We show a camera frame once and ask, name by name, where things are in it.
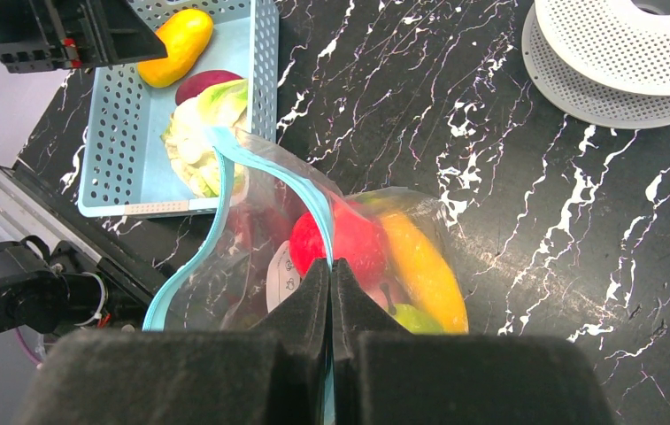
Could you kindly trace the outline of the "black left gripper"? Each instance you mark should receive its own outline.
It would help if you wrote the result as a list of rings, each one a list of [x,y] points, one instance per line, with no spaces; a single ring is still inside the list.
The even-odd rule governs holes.
[[[9,73],[166,58],[128,1],[0,1],[0,63]]]

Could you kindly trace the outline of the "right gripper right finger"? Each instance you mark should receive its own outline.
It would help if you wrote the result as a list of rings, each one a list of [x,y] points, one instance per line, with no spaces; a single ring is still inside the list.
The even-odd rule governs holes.
[[[339,424],[610,424],[585,355],[548,336],[414,335],[332,270]]]

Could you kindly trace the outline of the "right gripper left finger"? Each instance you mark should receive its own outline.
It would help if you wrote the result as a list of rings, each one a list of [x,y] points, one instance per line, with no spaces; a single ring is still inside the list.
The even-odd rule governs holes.
[[[17,424],[320,424],[330,269],[246,331],[82,330],[60,339]]]

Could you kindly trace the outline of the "green toy pear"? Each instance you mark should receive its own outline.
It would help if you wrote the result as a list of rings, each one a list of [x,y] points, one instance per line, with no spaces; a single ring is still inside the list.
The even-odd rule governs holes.
[[[444,333],[442,325],[430,314],[409,304],[394,304],[389,315],[403,328],[416,335],[439,335]]]

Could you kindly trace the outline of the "red toy apple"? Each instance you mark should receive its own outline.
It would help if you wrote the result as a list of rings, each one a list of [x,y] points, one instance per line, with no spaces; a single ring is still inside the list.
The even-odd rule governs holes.
[[[387,267],[382,228],[340,205],[335,207],[334,219],[333,258],[347,260],[363,290],[378,287]],[[300,275],[308,272],[314,260],[326,257],[320,230],[310,212],[292,228],[289,254]]]

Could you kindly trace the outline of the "light blue plastic basket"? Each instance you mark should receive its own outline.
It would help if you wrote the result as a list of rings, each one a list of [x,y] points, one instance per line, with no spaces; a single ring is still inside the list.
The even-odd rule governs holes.
[[[273,1],[130,1],[150,29],[189,8],[208,13],[212,37],[192,74],[221,69],[250,83],[248,132],[276,137],[279,9]],[[210,213],[216,198],[197,198],[173,171],[160,138],[178,86],[155,89],[135,66],[99,68],[81,166],[78,207],[86,217],[163,217]]]

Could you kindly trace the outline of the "clear zip top bag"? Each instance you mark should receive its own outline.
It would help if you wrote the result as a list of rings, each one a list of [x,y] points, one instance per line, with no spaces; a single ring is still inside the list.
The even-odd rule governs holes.
[[[269,314],[266,272],[270,261],[305,213],[312,214],[320,230],[324,260],[336,260],[337,205],[349,207],[381,228],[379,215],[405,214],[438,248],[458,278],[458,243],[450,232],[448,209],[437,198],[396,187],[345,196],[315,168],[239,128],[216,127],[205,138],[219,162],[215,221],[197,254],[153,299],[146,329],[218,330],[256,325]],[[358,284],[388,313],[394,304],[413,304],[392,265],[386,236],[385,252],[387,267],[381,284],[371,290]]]

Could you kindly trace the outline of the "orange yellow toy mango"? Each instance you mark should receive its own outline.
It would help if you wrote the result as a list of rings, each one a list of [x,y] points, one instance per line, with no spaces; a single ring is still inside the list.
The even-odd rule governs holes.
[[[167,57],[139,63],[136,69],[142,80],[162,89],[183,78],[208,46],[213,27],[207,12],[187,9],[174,14],[156,31]]]

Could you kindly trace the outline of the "reddish toy sweet potato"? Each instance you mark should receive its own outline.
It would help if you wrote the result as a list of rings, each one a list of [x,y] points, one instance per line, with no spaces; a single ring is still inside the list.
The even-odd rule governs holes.
[[[188,77],[188,79],[177,88],[174,97],[175,104],[180,105],[186,100],[198,96],[211,86],[242,79],[242,76],[226,70],[209,70],[197,73]]]

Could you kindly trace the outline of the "green white toy cabbage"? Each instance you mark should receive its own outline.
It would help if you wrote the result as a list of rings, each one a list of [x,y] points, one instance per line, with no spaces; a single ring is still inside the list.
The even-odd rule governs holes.
[[[171,168],[197,197],[217,197],[220,192],[219,162],[208,127],[247,129],[248,82],[222,82],[189,98],[170,115],[161,140]]]

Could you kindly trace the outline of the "white perforated filament spool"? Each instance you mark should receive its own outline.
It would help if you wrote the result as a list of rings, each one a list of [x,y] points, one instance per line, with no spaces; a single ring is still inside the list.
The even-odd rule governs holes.
[[[559,110],[606,128],[670,126],[670,1],[535,1],[521,51]]]

